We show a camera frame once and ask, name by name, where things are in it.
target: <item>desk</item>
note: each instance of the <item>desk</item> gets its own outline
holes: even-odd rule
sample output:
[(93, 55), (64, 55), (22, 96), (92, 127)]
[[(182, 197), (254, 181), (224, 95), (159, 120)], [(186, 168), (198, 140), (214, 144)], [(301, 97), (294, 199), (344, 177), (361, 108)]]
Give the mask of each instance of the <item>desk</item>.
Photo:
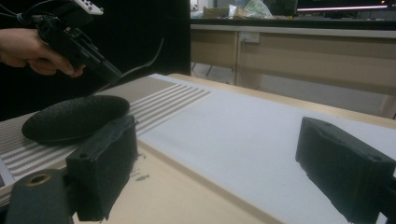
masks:
[[(181, 75), (101, 94), (137, 105), (183, 90), (197, 100), (178, 101), (177, 111), (138, 128), (141, 156), (104, 223), (347, 223), (294, 160), (302, 116), (329, 121), (396, 159), (391, 119)], [(137, 119), (150, 117), (143, 114)]]
[(395, 52), (394, 21), (191, 20), (191, 60), (232, 68), (238, 86), (264, 74), (396, 96)]

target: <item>floor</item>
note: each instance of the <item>floor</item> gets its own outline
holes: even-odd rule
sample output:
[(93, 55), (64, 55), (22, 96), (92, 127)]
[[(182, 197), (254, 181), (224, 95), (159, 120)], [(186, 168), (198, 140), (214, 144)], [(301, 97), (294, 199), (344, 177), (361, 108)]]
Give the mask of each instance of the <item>floor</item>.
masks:
[[(193, 77), (233, 84), (232, 71), (228, 68), (192, 63), (191, 75)], [(246, 81), (243, 81), (246, 84), (245, 87), (250, 89), (267, 91), (375, 116), (380, 115), (381, 105), (386, 97), (385, 95), (372, 92), (355, 91), (268, 75), (259, 75), (255, 76), (255, 78), (248, 77)]]

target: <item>hand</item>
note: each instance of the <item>hand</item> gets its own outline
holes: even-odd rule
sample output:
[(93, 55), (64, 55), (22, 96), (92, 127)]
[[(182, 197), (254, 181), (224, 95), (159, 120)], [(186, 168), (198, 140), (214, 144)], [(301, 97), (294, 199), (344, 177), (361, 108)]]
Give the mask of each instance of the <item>hand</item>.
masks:
[(42, 41), (35, 29), (0, 30), (0, 62), (13, 67), (30, 67), (42, 75), (53, 75), (59, 69), (70, 77), (79, 77), (84, 65), (73, 68), (62, 55)]

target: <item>dark background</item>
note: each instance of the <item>dark background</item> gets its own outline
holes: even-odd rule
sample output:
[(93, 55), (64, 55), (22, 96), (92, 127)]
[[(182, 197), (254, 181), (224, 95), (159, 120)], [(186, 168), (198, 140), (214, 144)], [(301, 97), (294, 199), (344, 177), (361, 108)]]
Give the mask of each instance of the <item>dark background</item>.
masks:
[[(22, 12), (42, 1), (2, 0), (14, 12)], [(92, 0), (104, 15), (81, 27), (99, 51), (122, 73), (150, 61), (150, 67), (124, 77), (116, 85), (158, 73), (190, 74), (189, 0)], [(18, 26), (15, 20), (0, 17), (0, 28)], [(0, 120), (11, 119), (58, 102), (89, 95), (106, 83), (89, 69), (78, 78), (62, 73), (41, 76), (30, 68), (12, 68), (0, 63)]]

